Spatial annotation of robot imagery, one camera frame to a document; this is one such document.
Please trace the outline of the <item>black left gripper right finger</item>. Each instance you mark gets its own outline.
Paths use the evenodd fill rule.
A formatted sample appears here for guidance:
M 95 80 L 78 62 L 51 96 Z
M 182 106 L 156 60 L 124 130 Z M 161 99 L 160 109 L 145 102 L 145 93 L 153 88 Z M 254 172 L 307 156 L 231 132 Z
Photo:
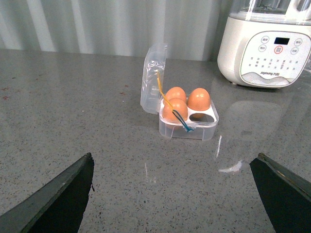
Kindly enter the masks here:
M 265 211 L 277 233 L 311 231 L 311 183 L 264 153 L 250 163 Z

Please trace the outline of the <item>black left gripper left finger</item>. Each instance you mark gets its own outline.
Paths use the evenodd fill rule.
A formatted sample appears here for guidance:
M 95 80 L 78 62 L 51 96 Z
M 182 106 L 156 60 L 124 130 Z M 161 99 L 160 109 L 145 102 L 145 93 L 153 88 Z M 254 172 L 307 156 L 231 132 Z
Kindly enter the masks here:
M 2 233 L 76 233 L 92 189 L 94 160 L 87 153 L 0 217 Z

